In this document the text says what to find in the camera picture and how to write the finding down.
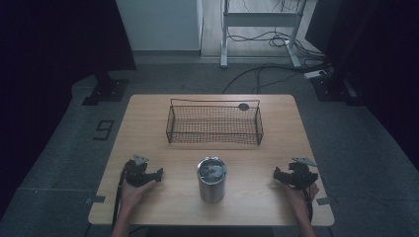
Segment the white metal desk frame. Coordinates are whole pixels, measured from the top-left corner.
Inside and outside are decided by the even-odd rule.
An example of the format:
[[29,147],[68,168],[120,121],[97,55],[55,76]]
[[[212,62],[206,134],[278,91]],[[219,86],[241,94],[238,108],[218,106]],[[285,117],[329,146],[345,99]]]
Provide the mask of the white metal desk frame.
[[220,45],[220,67],[228,65],[227,30],[229,27],[280,27],[292,28],[292,34],[286,41],[286,50],[294,68],[300,68],[301,63],[297,57],[296,35],[303,17],[307,0],[301,0],[297,10],[285,13],[236,13],[229,12],[229,0],[221,0],[222,38]]

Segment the white power strip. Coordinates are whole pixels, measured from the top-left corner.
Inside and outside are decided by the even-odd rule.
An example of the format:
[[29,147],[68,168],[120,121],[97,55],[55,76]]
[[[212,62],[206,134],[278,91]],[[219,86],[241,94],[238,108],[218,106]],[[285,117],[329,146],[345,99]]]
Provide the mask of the white power strip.
[[303,76],[305,79],[311,79],[311,78],[316,78],[316,77],[325,76],[325,75],[327,75],[327,72],[325,70],[315,70],[315,71],[304,73]]

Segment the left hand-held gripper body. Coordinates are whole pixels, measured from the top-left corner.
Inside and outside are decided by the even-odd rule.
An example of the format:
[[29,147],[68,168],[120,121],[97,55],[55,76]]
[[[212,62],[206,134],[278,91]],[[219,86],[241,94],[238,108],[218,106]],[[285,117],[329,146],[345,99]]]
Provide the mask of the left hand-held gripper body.
[[134,155],[132,159],[126,162],[126,181],[135,187],[141,187],[154,180],[153,174],[147,174],[148,158]]

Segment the person's left hand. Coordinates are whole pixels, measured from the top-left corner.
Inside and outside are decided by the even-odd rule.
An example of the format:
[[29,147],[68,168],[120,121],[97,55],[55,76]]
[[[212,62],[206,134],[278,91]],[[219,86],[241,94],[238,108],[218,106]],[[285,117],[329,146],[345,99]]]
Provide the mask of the person's left hand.
[[131,214],[135,207],[139,204],[142,196],[156,185],[156,181],[152,180],[141,187],[130,185],[127,181],[123,183],[120,213]]

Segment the person's right hand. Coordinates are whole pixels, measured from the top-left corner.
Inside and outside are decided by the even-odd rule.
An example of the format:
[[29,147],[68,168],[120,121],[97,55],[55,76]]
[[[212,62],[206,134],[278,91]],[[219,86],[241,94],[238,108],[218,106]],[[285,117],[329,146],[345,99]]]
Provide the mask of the person's right hand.
[[[289,185],[282,185],[282,187],[286,192],[288,201],[293,209],[295,216],[308,217],[309,208],[307,207],[307,200],[303,190],[294,189]],[[306,192],[308,194],[309,200],[313,201],[313,199],[319,192],[319,188],[316,184],[312,184],[309,188],[306,189]]]

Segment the black curtain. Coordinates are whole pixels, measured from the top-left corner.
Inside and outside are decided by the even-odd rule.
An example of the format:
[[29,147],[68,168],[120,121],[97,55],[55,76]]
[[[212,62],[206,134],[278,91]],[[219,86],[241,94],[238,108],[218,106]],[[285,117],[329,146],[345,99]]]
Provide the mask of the black curtain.
[[419,171],[419,0],[317,0],[305,39]]
[[0,218],[71,101],[135,62],[116,0],[0,0]]

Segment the stainless steel cup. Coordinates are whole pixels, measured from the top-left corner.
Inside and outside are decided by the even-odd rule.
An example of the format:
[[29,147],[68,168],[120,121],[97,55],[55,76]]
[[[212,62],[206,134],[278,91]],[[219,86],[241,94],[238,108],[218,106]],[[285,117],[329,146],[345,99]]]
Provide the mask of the stainless steel cup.
[[206,157],[197,168],[197,178],[201,198],[208,203],[223,199],[227,166],[218,157]]

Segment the white cabinet panel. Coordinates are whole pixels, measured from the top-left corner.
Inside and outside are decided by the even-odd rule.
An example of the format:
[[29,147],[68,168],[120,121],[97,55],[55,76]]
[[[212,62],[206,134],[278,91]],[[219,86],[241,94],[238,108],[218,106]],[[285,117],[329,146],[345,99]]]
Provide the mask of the white cabinet panel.
[[116,0],[134,51],[199,51],[202,0]]

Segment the black stand base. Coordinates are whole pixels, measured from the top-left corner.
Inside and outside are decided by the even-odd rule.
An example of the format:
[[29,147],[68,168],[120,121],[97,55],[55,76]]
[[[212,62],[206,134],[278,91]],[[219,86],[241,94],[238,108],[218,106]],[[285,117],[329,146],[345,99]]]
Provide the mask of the black stand base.
[[362,106],[360,94],[348,79],[336,80],[326,75],[310,79],[320,102],[344,102],[348,106]]
[[97,106],[101,102],[120,102],[129,83],[126,79],[112,79],[107,71],[95,73],[97,84],[83,106]]

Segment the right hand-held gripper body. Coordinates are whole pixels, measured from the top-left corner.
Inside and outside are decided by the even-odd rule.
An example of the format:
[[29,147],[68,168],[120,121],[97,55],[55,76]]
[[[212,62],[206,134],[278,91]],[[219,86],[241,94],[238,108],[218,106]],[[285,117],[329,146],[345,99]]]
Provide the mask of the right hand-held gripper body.
[[318,180],[318,174],[309,170],[309,167],[316,167],[316,163],[309,158],[293,157],[289,164],[292,171],[285,180],[285,183],[297,189],[305,189]]

